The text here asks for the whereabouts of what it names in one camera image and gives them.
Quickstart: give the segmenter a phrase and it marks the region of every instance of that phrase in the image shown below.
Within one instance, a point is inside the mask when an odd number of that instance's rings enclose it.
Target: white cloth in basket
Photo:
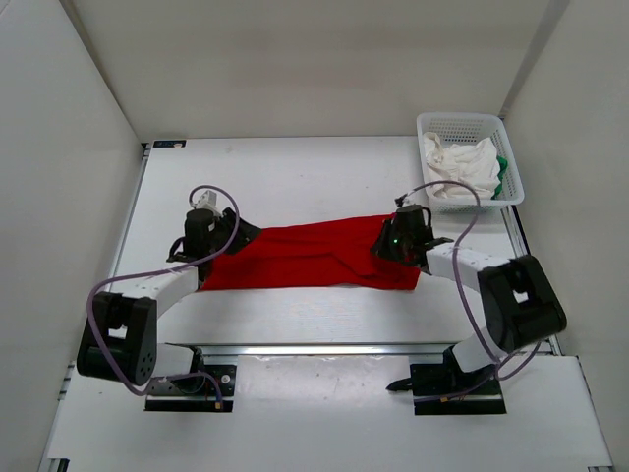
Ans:
[[[455,180],[474,188],[481,199],[493,197],[500,184],[497,150],[490,138],[473,146],[452,145],[443,147],[436,133],[424,133],[424,148],[429,175],[427,182]],[[457,185],[435,185],[426,190],[441,199],[474,199],[465,188]]]

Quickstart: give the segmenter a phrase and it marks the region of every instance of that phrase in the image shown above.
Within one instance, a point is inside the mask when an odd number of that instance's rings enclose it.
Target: cable connector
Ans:
[[[215,192],[206,190],[200,195],[196,203],[191,204],[191,207],[194,209],[209,209],[214,213],[214,216],[220,216],[221,212],[216,207],[217,200],[218,195]]]

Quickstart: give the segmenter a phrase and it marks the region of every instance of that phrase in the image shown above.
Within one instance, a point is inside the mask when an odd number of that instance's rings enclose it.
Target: red cloth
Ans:
[[[266,228],[235,255],[214,260],[201,290],[337,284],[413,290],[420,271],[385,261],[370,247],[386,215]]]

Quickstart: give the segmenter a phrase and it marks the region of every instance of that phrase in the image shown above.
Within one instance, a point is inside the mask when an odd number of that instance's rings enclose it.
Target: purple cable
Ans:
[[[218,382],[216,381],[216,379],[213,376],[211,376],[210,374],[208,374],[206,372],[195,372],[195,373],[191,373],[191,374],[183,374],[183,375],[178,375],[178,376],[168,376],[168,377],[165,377],[165,378],[151,378],[151,379],[149,379],[148,383],[146,384],[146,387],[144,388],[144,390],[140,390],[140,389],[136,388],[131,383],[131,381],[129,379],[127,379],[127,376],[125,376],[125,373],[122,372],[122,369],[120,368],[118,363],[116,363],[116,360],[114,359],[114,357],[111,354],[111,351],[107,347],[107,344],[105,343],[105,340],[103,339],[102,335],[100,334],[100,331],[98,330],[98,324],[96,322],[96,318],[94,317],[94,311],[93,311],[93,306],[92,306],[93,305],[94,296],[105,285],[108,285],[108,284],[114,283],[114,282],[121,282],[123,280],[131,280],[131,279],[134,279],[134,278],[145,278],[145,277],[154,277],[154,276],[157,276],[157,275],[164,275],[166,273],[171,273],[173,271],[180,271],[180,270],[183,270],[185,268],[192,267],[192,266],[199,266],[201,264],[204,264],[204,263],[207,263],[207,262],[211,261],[212,259],[217,258],[221,254],[223,254],[225,251],[227,251],[227,248],[229,248],[229,245],[232,244],[232,241],[234,241],[234,238],[236,237],[236,233],[238,231],[238,225],[240,223],[240,211],[238,210],[238,205],[236,204],[236,201],[234,200],[234,198],[231,195],[229,195],[223,189],[221,189],[219,187],[215,187],[213,185],[199,185],[198,187],[194,187],[191,190],[190,195],[188,196],[188,201],[191,204],[192,204],[192,198],[193,198],[194,194],[198,190],[202,190],[202,189],[208,189],[208,190],[216,191],[216,192],[222,194],[223,196],[225,196],[227,198],[227,200],[229,200],[229,202],[232,204],[232,207],[234,208],[234,212],[236,213],[236,219],[235,219],[235,222],[234,222],[234,229],[233,229],[232,233],[230,234],[229,238],[227,239],[227,242],[225,243],[225,245],[222,248],[220,248],[218,251],[216,251],[215,253],[210,254],[209,256],[206,256],[204,258],[198,259],[196,261],[192,261],[191,263],[185,263],[185,264],[178,265],[175,268],[165,268],[165,269],[160,269],[160,270],[152,270],[152,271],[149,271],[149,272],[132,273],[132,274],[129,274],[129,275],[119,275],[119,276],[107,278],[105,280],[102,280],[101,282],[98,282],[96,285],[94,285],[94,287],[89,291],[89,294],[87,295],[87,306],[86,306],[86,308],[87,308],[87,322],[89,323],[89,327],[91,328],[91,332],[92,332],[92,334],[94,336],[96,344],[98,344],[98,347],[100,348],[100,351],[102,352],[103,356],[105,357],[105,360],[107,361],[107,364],[109,364],[109,367],[111,367],[111,370],[114,371],[114,374],[116,374],[116,377],[120,380],[120,382],[122,384],[124,384],[124,386],[127,388],[127,390],[130,391],[132,394],[137,395],[137,396],[145,396],[145,395],[148,394],[148,391],[150,390],[150,388],[153,386],[154,383],[160,382],[160,381],[162,381],[164,379],[167,380],[167,381],[179,381],[179,380],[182,380],[182,379],[189,379],[189,378],[192,378],[192,377],[204,377],[207,380],[209,380],[212,383],[212,385],[214,386],[214,389],[216,390],[216,401],[218,403],[220,403],[221,409],[222,409],[223,397],[222,397],[222,394],[220,392],[220,387],[218,385]]]
[[[406,195],[403,195],[402,197],[400,197],[397,200],[398,201],[404,200],[409,195],[414,194],[418,190],[424,189],[426,187],[432,187],[433,185],[438,185],[438,184],[458,185],[460,187],[463,187],[463,188],[469,190],[472,193],[472,195],[474,195],[474,199],[476,200],[476,207],[477,207],[477,209],[481,208],[481,199],[479,198],[479,194],[477,194],[477,192],[472,187],[470,187],[469,185],[464,184],[462,182],[457,182],[456,180],[434,180],[432,182],[428,182],[427,184],[420,185],[419,187],[414,188],[412,191],[408,192]],[[459,292],[459,297],[461,297],[461,303],[463,304],[463,309],[465,310],[465,314],[467,315],[468,320],[470,321],[470,325],[472,325],[472,329],[474,330],[474,333],[476,334],[477,338],[479,339],[479,342],[481,343],[481,346],[483,347],[483,349],[487,353],[487,356],[489,356],[489,359],[491,359],[495,364],[498,364],[500,362],[500,360],[493,354],[493,352],[491,352],[491,349],[489,349],[489,345],[485,341],[485,338],[483,337],[483,334],[481,333],[481,329],[479,328],[478,323],[476,323],[476,320],[474,319],[474,314],[472,313],[472,308],[470,307],[470,303],[468,302],[468,298],[465,295],[465,291],[463,290],[463,282],[461,281],[461,272],[459,270],[459,260],[458,260],[458,257],[459,257],[459,245],[463,241],[463,238],[465,238],[468,235],[468,233],[470,231],[472,231],[472,228],[474,227],[474,225],[477,223],[478,220],[479,220],[479,214],[478,214],[478,212],[476,212],[476,213],[474,213],[474,216],[472,217],[472,220],[470,221],[470,224],[468,224],[468,226],[463,230],[463,232],[459,235],[457,240],[454,242],[454,249],[452,251],[452,267],[453,267],[453,270],[454,270],[454,281],[456,282],[456,288],[457,288],[457,290]]]

